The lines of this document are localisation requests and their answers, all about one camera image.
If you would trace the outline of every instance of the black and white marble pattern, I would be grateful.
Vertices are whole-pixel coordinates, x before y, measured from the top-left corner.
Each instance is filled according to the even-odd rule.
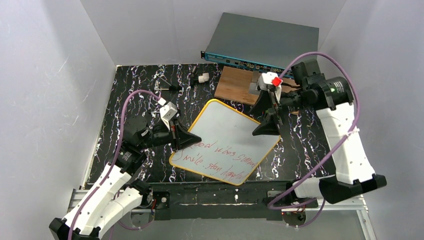
[[[154,88],[166,88],[167,84],[159,79],[179,84],[183,90],[179,93],[155,91],[177,105],[181,110],[180,122],[187,128],[193,123],[206,102],[214,98],[223,66],[221,64],[197,64],[198,73],[209,73],[210,80],[190,87],[187,75],[193,64],[148,65],[118,67],[113,82],[109,102],[103,119],[94,160],[87,181],[87,188],[100,176],[106,162],[112,158],[117,144],[119,116],[127,96],[137,89],[153,91]],[[143,115],[150,126],[159,121],[158,104],[147,95],[133,98],[127,108],[127,116]],[[222,100],[229,106],[245,114],[250,106],[239,102]],[[253,116],[258,121],[263,115]],[[288,114],[284,119],[284,132],[280,143],[262,161],[260,166],[248,178],[248,181],[293,180],[304,176],[329,151],[326,137],[315,111],[303,110],[299,115]],[[148,159],[143,164],[140,179],[150,183],[163,182],[207,182],[214,179],[173,167],[169,163],[171,148],[168,145],[147,150]],[[333,161],[328,161],[315,177],[335,173]]]

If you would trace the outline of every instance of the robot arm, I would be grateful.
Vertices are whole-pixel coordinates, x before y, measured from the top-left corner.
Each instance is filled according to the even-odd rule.
[[[332,176],[308,178],[291,192],[284,202],[302,198],[324,198],[331,204],[384,187],[383,175],[375,173],[370,165],[356,127],[348,132],[354,120],[353,94],[343,77],[325,79],[315,59],[291,68],[300,89],[281,93],[282,80],[276,73],[262,73],[259,78],[261,93],[251,113],[267,109],[265,120],[253,135],[282,135],[280,126],[288,113],[312,107],[321,120],[331,149],[347,136],[346,141],[332,155],[336,173]],[[296,184],[293,181],[287,189]]]
[[[158,124],[150,129],[141,115],[128,117],[124,124],[122,145],[114,165],[109,162],[84,198],[63,218],[55,218],[50,223],[50,231],[56,240],[67,240],[71,222],[79,212],[72,229],[73,240],[99,240],[119,219],[140,205],[149,205],[153,200],[149,184],[139,179],[133,181],[123,194],[113,200],[147,159],[144,149],[170,144],[173,151],[184,149],[202,139],[188,132],[178,121],[177,107],[168,102],[160,102]],[[101,184],[110,171],[106,181]]]

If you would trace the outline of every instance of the white enclosure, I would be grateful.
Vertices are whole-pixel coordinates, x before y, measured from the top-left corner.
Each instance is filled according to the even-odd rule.
[[[0,239],[50,240],[92,158],[116,66],[79,1],[1,1],[0,56]]]
[[[375,234],[422,239],[421,0],[2,1],[1,239],[53,239],[49,223],[83,182],[116,65],[202,63],[222,12],[319,28],[319,50],[359,92],[359,134],[387,177],[365,194]],[[327,78],[340,75],[318,59]]]

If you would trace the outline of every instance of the purple cable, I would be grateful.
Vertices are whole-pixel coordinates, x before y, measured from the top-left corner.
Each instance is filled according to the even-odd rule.
[[[352,90],[353,93],[353,97],[355,99],[355,103],[356,103],[356,114],[355,117],[353,119],[352,125],[350,126],[348,132],[351,132],[354,130],[354,128],[356,127],[357,123],[358,123],[358,119],[360,116],[360,110],[361,110],[361,105],[359,103],[358,100],[358,94],[352,84],[352,80],[349,77],[349,75],[346,73],[346,71],[343,69],[343,67],[336,61],[334,60],[332,57],[330,57],[329,55],[319,52],[319,51],[311,51],[311,52],[306,52],[298,57],[296,57],[293,61],[291,61],[291,63],[285,68],[285,70],[281,73],[281,75],[279,76],[281,79],[283,78],[283,76],[287,73],[287,71],[290,69],[290,67],[295,64],[295,62],[297,62],[298,60],[300,60],[301,58],[304,58],[306,56],[311,56],[311,55],[319,55],[322,57],[325,57],[326,59],[330,60],[339,70],[340,72],[343,74],[343,76],[346,78],[347,82],[350,85],[350,89]],[[327,153],[324,158],[310,171],[308,172],[304,177],[302,177],[299,181],[297,181],[293,186],[291,186],[289,189],[287,189],[285,192],[281,193],[280,195],[278,195],[275,199],[273,199],[269,204],[268,204],[268,208],[271,210],[282,210],[282,209],[290,209],[293,207],[301,207],[304,206],[312,201],[315,200],[311,199],[308,200],[304,203],[301,204],[297,204],[297,205],[291,205],[291,206],[274,206],[274,204],[276,202],[278,202],[279,200],[281,200],[282,198],[284,198],[285,196],[287,196],[289,193],[291,193],[292,191],[295,190],[295,188],[297,188],[300,184],[302,184],[304,181],[306,181],[306,179],[308,179],[314,172],[316,172],[324,163],[326,163],[326,161],[330,158],[331,155],[333,155],[333,153],[346,141],[346,139],[348,139],[347,135],[344,135],[340,141],[330,150],[329,153]],[[316,216],[307,223],[310,224],[313,220],[315,220],[318,215],[321,213],[322,208],[324,207],[325,201],[322,202],[322,206],[321,209],[318,211],[318,213],[316,214]]]
[[[318,216],[320,215],[320,213],[323,211],[323,208],[324,208],[324,205],[326,204],[326,201],[324,200],[324,201],[322,201],[322,205],[321,205],[321,207],[319,208],[319,210],[318,210],[318,212],[315,214],[315,216],[310,220],[310,221],[308,221],[307,223],[305,223],[305,224],[303,224],[303,225],[300,225],[300,226],[297,226],[298,228],[303,228],[303,227],[306,227],[306,226],[308,226],[309,224],[311,224],[313,221],[315,221],[315,219],[317,219],[318,218]]]
[[[112,161],[112,163],[110,165],[109,170],[107,171],[107,173],[104,176],[104,178],[100,181],[100,184],[99,184],[100,186],[106,181],[106,179],[108,179],[109,175],[112,172],[113,166],[117,162],[118,155],[120,153],[120,149],[121,149],[121,145],[122,145],[122,138],[124,136],[125,113],[127,112],[128,102],[130,101],[130,99],[134,95],[139,94],[139,93],[149,94],[152,97],[154,97],[157,101],[159,101],[161,99],[160,97],[156,96],[153,92],[142,90],[142,89],[141,90],[135,90],[135,91],[131,92],[131,94],[126,98],[125,102],[123,103],[122,113],[121,113],[121,116],[120,116],[119,137],[118,137],[118,143],[117,143],[116,150],[115,150],[115,155],[113,156],[113,161]],[[72,223],[71,223],[71,225],[69,227],[69,232],[68,232],[68,235],[67,235],[67,240],[72,240],[72,232],[74,230],[75,223],[77,222],[78,216],[81,213],[81,210],[84,208],[84,206],[87,204],[87,202],[93,197],[93,195],[97,192],[98,189],[99,189],[99,186],[96,186],[94,188],[94,190],[87,196],[87,198],[81,203],[81,206],[76,211],[75,217],[73,218]]]

